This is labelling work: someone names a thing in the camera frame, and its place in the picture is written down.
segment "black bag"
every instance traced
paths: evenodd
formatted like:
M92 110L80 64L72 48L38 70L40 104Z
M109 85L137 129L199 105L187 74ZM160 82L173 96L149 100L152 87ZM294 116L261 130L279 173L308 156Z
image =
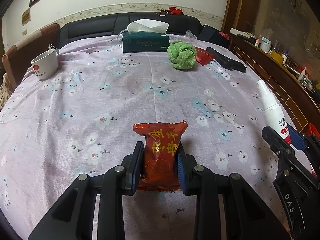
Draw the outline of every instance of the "black bag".
M198 36L198 40L207 41L228 49L230 42L219 32L219 30L205 24Z

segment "wooden cabinet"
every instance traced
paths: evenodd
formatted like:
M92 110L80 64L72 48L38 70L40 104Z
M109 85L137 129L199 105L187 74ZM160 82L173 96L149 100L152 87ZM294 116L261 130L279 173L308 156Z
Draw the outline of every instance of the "wooden cabinet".
M251 43L231 36L230 51L245 62L274 92L297 130L312 123L320 131L320 109L298 80L281 64Z

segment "wallpaper border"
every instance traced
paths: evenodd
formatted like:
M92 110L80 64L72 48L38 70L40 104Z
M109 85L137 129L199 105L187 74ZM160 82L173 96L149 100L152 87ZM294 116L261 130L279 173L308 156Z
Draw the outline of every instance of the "wallpaper border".
M125 13L125 12L156 12L161 9L168 9L169 7L176 7L183 10L183 14L198 18L200 21L204 19L204 22L215 22L216 24L222 24L223 17L199 11L193 8L182 7L177 5L159 4L159 3L124 3L100 6L81 12L77 12L66 17L60 18L52 23L58 23L61 27L69 22L86 19L94 16L107 15L113 13Z

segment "white tissue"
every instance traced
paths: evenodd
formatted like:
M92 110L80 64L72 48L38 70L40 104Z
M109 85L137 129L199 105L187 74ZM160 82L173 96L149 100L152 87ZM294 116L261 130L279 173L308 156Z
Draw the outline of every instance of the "white tissue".
M135 32L166 33L168 27L169 27L168 23L164 23L156 20L140 19L130 23L127 27L127 30L130 33L135 33Z

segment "cup handle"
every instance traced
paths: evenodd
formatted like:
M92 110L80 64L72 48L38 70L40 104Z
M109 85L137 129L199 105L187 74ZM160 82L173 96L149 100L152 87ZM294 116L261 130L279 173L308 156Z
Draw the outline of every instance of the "cup handle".
M57 54L57 57L59 56L59 49L55 49L54 52Z

